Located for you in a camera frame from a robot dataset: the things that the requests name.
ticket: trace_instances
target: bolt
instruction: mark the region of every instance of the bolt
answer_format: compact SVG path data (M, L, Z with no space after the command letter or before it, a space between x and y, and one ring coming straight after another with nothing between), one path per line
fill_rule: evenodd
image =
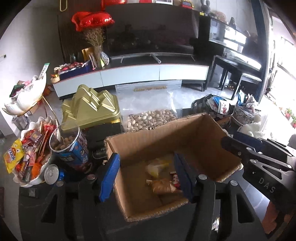
M61 186L63 186L64 185L64 182L63 181L57 181L57 186L58 187L61 187Z
M231 180L230 184L234 187L236 187L238 185L237 181L235 181L235 180Z
M198 178L199 178L200 180L206 180L206 179L207 179L207 176L204 175L204 174L199 174L199 175L198 175Z
M87 175L86 178L87 178L88 180L93 180L93 179L96 178L96 175L95 175L95 174L89 174L89 175Z

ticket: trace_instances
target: yellow snack bag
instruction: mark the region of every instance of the yellow snack bag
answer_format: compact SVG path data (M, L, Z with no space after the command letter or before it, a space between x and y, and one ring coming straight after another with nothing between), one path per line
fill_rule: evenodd
M20 162L24 157L25 152L22 148L22 142L20 139L17 139L11 148L4 154L4 161L8 173L11 173L15 166Z

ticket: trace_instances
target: vase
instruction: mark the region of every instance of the vase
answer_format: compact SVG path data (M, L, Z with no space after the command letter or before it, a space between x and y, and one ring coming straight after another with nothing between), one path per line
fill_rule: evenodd
M101 68L102 67L102 63L101 63L101 52L102 52L102 46L94 46L94 56L96 58L96 62L98 64L98 67Z

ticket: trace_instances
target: potted plant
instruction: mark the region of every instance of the potted plant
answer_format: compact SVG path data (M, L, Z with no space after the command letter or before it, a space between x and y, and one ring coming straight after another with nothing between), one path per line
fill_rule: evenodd
M293 118L292 126L295 129L296 128L296 116L293 115L292 118Z
M290 119L291 115L292 115L292 110L290 108L288 108L287 109L287 112L286 112L286 118L287 118L287 120Z

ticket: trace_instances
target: wicker basket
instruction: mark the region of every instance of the wicker basket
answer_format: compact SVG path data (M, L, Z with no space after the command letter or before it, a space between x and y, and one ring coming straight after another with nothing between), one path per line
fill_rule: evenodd
M55 78L51 78L50 80L51 80L52 84L59 82L59 76L55 77Z

